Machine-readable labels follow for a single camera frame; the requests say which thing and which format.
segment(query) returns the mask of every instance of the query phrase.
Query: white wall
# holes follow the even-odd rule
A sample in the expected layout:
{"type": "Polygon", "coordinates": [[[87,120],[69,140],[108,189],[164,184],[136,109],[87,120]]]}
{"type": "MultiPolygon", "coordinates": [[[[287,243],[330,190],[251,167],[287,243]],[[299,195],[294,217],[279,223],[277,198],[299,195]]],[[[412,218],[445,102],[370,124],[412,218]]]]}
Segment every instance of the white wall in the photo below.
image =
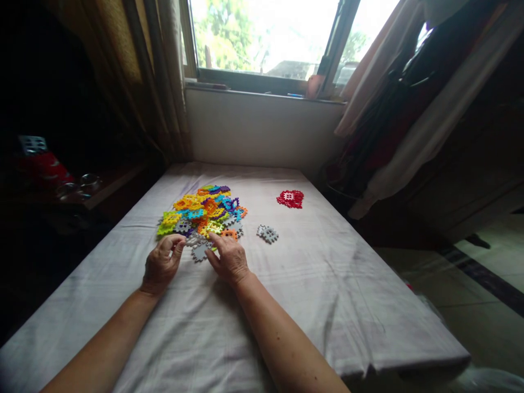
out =
{"type": "Polygon", "coordinates": [[[186,105],[196,161],[294,168],[315,182],[342,147],[341,104],[188,88],[186,105]]]}

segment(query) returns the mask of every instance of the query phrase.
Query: hand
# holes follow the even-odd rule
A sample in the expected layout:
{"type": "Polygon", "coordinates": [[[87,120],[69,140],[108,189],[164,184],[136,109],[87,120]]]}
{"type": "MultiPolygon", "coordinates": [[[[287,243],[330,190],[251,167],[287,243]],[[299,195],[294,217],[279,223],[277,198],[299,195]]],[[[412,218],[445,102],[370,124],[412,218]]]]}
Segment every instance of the hand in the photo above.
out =
{"type": "Polygon", "coordinates": [[[169,235],[160,240],[146,259],[146,272],[140,291],[151,296],[162,296],[175,276],[186,237],[169,235]]]}
{"type": "Polygon", "coordinates": [[[213,251],[206,250],[209,263],[221,279],[232,287],[238,285],[251,273],[247,267],[244,248],[231,237],[220,237],[210,232],[209,238],[215,243],[220,254],[219,259],[213,251]]]}

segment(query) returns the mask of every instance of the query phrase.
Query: white bed sheet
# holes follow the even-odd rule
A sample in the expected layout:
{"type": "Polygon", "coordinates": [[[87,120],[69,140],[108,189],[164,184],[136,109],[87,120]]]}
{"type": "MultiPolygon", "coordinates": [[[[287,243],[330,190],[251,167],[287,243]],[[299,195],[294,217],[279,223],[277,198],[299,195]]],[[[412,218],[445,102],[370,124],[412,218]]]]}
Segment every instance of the white bed sheet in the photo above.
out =
{"type": "MultiPolygon", "coordinates": [[[[0,350],[5,391],[37,391],[137,288],[163,211],[206,184],[229,186],[249,267],[342,376],[467,362],[468,352],[296,170],[173,166],[0,350]],[[276,201],[304,193],[303,209],[276,201]],[[270,245],[259,224],[279,233],[270,245]]],[[[115,391],[272,391],[232,291],[186,248],[115,391]]]]}

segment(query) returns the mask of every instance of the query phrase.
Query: tile floor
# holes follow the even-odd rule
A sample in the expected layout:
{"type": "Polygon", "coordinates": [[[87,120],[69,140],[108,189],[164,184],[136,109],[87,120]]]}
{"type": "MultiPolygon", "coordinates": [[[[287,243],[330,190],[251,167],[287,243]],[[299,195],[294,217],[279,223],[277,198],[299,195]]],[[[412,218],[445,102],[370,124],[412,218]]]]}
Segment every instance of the tile floor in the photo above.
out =
{"type": "MultiPolygon", "coordinates": [[[[456,247],[524,291],[524,215],[504,217],[478,234],[491,249],[466,241],[456,247]]],[[[417,293],[433,303],[450,331],[471,353],[473,364],[524,377],[524,318],[436,252],[375,250],[417,293]]],[[[371,383],[362,390],[356,386],[353,391],[380,391],[381,386],[395,392],[428,391],[392,381],[371,383]]]]}

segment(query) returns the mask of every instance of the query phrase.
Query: window frame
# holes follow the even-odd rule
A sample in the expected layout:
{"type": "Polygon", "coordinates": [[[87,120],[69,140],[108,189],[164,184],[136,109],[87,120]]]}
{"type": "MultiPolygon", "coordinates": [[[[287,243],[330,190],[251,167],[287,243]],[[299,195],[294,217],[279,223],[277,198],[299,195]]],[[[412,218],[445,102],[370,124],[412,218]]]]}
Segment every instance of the window frame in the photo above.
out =
{"type": "MultiPolygon", "coordinates": [[[[199,82],[204,83],[227,85],[236,91],[268,93],[279,96],[306,94],[307,81],[305,80],[200,67],[197,59],[190,0],[179,0],[179,3],[187,59],[187,65],[184,65],[186,78],[197,78],[199,82]]],[[[317,71],[317,75],[325,76],[324,83],[318,93],[319,99],[330,97],[334,91],[334,78],[359,5],[360,0],[339,0],[324,56],[317,71]]]]}

